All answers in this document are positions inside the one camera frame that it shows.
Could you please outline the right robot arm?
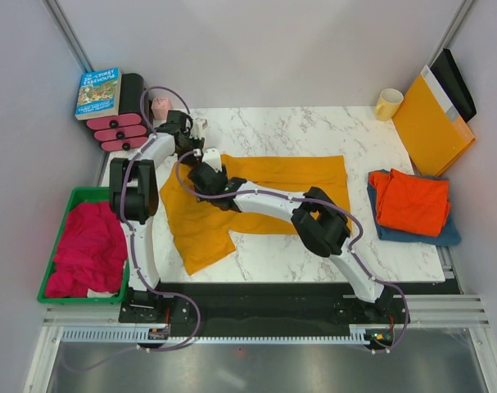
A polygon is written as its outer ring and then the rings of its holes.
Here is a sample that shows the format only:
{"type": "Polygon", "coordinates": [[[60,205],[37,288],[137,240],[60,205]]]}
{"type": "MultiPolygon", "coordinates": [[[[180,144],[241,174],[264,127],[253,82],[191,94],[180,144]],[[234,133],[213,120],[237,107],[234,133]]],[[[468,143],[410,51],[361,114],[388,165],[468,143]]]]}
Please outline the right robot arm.
{"type": "Polygon", "coordinates": [[[354,220],[318,187],[308,192],[284,192],[261,187],[244,178],[229,177],[201,163],[188,175],[196,195],[221,210],[255,213],[292,224],[303,245],[313,254],[333,262],[361,303],[362,315],[380,322],[391,312],[395,291],[359,258],[348,221],[354,220]]]}

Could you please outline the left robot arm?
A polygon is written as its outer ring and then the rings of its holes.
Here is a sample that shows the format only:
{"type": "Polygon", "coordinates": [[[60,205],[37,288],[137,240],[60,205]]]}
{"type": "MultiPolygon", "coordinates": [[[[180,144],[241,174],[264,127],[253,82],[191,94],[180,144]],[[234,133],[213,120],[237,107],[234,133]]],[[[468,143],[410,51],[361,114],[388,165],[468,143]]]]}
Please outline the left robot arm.
{"type": "Polygon", "coordinates": [[[157,168],[171,156],[202,147],[204,138],[192,133],[193,119],[170,110],[166,121],[134,153],[110,163],[110,208],[124,231],[129,283],[124,303],[148,322],[165,315],[165,301],[155,293],[160,283],[153,246],[153,219],[159,207],[157,168]]]}

